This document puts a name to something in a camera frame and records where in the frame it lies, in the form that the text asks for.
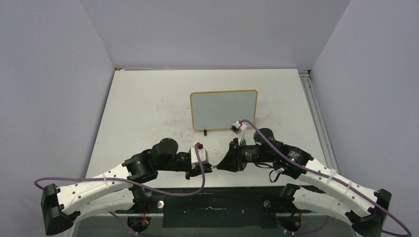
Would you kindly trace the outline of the yellow framed whiteboard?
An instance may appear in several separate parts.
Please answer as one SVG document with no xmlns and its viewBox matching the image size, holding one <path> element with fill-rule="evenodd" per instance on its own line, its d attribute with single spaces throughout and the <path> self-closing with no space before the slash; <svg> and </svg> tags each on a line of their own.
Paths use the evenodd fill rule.
<svg viewBox="0 0 419 237">
<path fill-rule="evenodd" d="M 192 92 L 192 128 L 195 131 L 220 131 L 230 129 L 237 120 L 254 122 L 257 101 L 255 89 Z"/>
</svg>

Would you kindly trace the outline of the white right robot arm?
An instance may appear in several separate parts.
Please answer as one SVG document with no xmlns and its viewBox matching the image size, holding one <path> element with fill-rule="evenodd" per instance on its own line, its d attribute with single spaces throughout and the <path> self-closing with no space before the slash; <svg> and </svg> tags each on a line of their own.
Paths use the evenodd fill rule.
<svg viewBox="0 0 419 237">
<path fill-rule="evenodd" d="M 269 212 L 309 210 L 339 219 L 363 237 L 381 235 L 387 217 L 385 212 L 391 200 L 390 192 L 353 183 L 306 151 L 277 141 L 269 128 L 255 132 L 253 139 L 253 145 L 247 145 L 243 139 L 233 139 L 217 169 L 239 172 L 248 163 L 253 163 L 320 190 L 314 192 L 299 185 L 286 184 L 281 189 L 278 202 L 270 201 Z"/>
</svg>

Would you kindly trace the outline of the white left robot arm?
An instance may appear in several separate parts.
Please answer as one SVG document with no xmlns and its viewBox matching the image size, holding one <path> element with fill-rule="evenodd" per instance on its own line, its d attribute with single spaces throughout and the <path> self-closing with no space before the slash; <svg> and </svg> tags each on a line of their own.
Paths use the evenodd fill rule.
<svg viewBox="0 0 419 237">
<path fill-rule="evenodd" d="M 166 196 L 180 197 L 146 186 L 159 171 L 185 172 L 185 178 L 211 173 L 208 152 L 199 142 L 188 152 L 179 152 L 178 143 L 164 138 L 151 149 L 133 155 L 114 168 L 93 178 L 72 178 L 73 184 L 42 188 L 41 209 L 47 236 L 60 234 L 85 218 L 116 210 L 139 213 L 147 207 L 145 190 Z"/>
</svg>

